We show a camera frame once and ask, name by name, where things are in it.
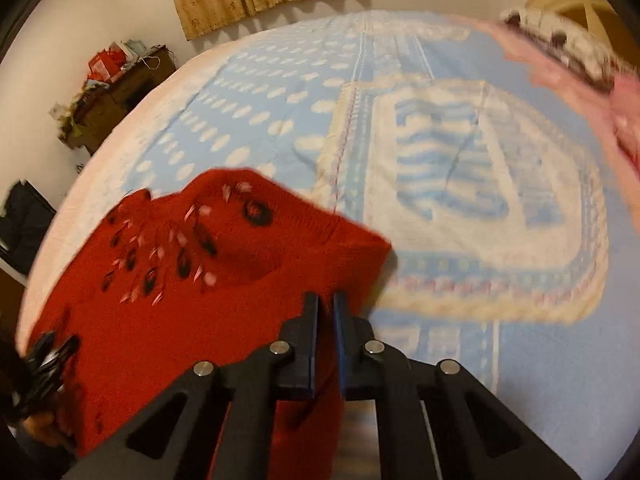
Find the silver screw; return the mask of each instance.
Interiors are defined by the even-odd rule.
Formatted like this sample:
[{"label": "silver screw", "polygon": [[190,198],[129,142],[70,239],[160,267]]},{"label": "silver screw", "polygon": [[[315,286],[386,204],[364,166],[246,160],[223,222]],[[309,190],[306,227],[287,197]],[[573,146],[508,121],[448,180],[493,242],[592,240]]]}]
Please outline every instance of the silver screw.
[{"label": "silver screw", "polygon": [[440,370],[447,375],[455,375],[460,371],[460,364],[453,359],[446,359],[440,363]]},{"label": "silver screw", "polygon": [[372,339],[364,343],[364,349],[369,354],[382,354],[385,351],[385,344],[377,339]]},{"label": "silver screw", "polygon": [[289,348],[289,343],[286,341],[274,341],[269,345],[271,353],[276,355],[286,354],[289,351]]},{"label": "silver screw", "polygon": [[193,373],[195,373],[199,377],[204,377],[212,373],[213,371],[213,363],[209,361],[200,361],[193,365]]}]

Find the red garment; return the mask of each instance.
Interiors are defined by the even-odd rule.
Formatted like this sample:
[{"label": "red garment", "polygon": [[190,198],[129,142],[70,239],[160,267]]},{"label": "red garment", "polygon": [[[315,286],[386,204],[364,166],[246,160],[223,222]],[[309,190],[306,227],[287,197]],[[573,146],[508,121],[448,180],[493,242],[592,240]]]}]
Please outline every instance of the red garment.
[{"label": "red garment", "polygon": [[[276,339],[305,291],[327,305],[344,290],[357,314],[389,249],[249,170],[208,171],[156,200],[148,190],[126,197],[69,265],[31,334],[31,343],[48,330],[58,343],[82,339],[65,378],[80,455],[194,362],[236,362]],[[321,322],[320,394],[310,411],[279,404],[270,478],[331,472],[342,403],[328,313]]]}]

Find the mattress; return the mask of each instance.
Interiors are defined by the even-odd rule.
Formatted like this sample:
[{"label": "mattress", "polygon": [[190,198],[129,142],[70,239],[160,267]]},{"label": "mattress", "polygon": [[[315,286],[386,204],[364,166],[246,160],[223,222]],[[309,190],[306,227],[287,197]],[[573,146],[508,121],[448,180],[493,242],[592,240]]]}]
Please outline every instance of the mattress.
[{"label": "mattress", "polygon": [[[602,480],[640,427],[640,184],[613,109],[501,23],[371,11],[218,47],[85,168],[34,266],[18,346],[124,195],[251,167],[392,242],[370,297],[378,338],[459,360]],[[334,478],[379,477],[377,453],[372,404],[350,403]]]}]

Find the wall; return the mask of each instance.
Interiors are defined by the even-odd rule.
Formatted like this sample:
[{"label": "wall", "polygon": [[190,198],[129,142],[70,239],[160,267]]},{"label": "wall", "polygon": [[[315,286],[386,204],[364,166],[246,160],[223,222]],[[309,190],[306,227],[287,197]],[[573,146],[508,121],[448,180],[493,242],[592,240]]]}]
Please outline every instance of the wall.
[{"label": "wall", "polygon": [[525,0],[316,0],[279,6],[191,43],[172,0],[42,0],[0,64],[0,197],[26,178],[59,207],[76,173],[78,154],[56,138],[48,111],[78,92],[90,57],[113,40],[165,43],[178,63],[215,44],[329,14],[375,9],[434,10],[495,18]]}]

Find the bed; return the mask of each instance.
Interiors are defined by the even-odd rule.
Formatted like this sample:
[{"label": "bed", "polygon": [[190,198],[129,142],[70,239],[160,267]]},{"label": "bed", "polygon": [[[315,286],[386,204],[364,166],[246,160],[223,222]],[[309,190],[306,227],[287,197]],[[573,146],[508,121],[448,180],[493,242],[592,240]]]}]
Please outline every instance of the bed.
[{"label": "bed", "polygon": [[[127,193],[252,167],[393,244],[370,319],[409,357],[462,362],[584,480],[640,428],[640,180],[633,100],[503,23],[371,11],[216,47],[154,90],[54,220],[18,326]],[[379,476],[375,414],[348,406],[337,480]]]}]

